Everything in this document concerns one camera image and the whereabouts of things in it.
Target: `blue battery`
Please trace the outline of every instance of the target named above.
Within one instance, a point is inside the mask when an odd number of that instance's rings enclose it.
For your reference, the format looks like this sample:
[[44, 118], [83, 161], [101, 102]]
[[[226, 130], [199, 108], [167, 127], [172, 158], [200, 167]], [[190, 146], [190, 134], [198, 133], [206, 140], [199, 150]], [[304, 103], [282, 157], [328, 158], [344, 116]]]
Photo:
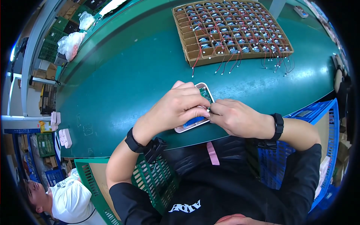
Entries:
[[185, 128], [185, 127], [187, 127], [187, 126], [189, 126], [189, 125], [191, 125], [191, 124], [194, 124], [194, 123], [196, 123], [196, 122], [199, 122], [200, 120], [203, 120], [203, 119], [205, 119], [205, 117], [203, 117], [203, 116], [195, 117], [195, 118], [187, 121], [187, 122], [183, 125], [183, 127]]

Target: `cardboard tray of speakers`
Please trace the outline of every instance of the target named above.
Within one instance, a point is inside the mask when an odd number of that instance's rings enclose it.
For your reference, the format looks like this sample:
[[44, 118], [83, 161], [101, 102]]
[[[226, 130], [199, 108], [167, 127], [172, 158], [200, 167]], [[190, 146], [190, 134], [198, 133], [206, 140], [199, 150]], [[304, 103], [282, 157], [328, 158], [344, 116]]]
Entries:
[[294, 52], [283, 29], [257, 1], [198, 1], [177, 6], [172, 14], [191, 67]]

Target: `neck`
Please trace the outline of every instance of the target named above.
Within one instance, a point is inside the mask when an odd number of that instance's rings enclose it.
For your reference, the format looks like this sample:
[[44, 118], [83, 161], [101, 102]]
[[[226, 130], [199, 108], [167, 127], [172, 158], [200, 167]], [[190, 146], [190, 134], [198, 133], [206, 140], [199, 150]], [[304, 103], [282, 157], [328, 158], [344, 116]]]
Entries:
[[43, 207], [44, 211], [49, 213], [50, 215], [53, 215], [53, 213], [51, 212], [51, 209], [53, 208], [53, 194], [52, 192], [49, 192], [48, 194], [46, 194], [47, 200], [46, 200], [46, 205]]

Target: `black hair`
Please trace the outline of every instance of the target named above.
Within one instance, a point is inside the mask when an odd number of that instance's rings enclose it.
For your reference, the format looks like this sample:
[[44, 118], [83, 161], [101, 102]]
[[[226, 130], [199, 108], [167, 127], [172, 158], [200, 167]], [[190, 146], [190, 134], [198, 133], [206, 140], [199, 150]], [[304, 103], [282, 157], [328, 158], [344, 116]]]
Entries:
[[23, 196], [23, 198], [25, 199], [26, 204], [29, 206], [30, 210], [32, 213], [36, 213], [36, 206], [34, 204], [32, 204], [29, 200], [29, 195], [27, 192], [27, 180], [20, 180], [19, 182], [19, 188], [20, 188], [20, 193]]

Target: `person's right hand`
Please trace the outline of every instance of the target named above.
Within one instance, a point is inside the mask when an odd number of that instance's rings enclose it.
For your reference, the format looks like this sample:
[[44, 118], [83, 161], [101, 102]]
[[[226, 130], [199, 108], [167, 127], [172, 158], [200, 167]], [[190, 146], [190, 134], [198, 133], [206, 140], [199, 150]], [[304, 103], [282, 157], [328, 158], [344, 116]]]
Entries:
[[229, 135], [271, 139], [275, 133], [272, 116], [261, 114], [240, 101], [218, 99], [211, 104], [210, 109], [207, 119], [222, 127]]

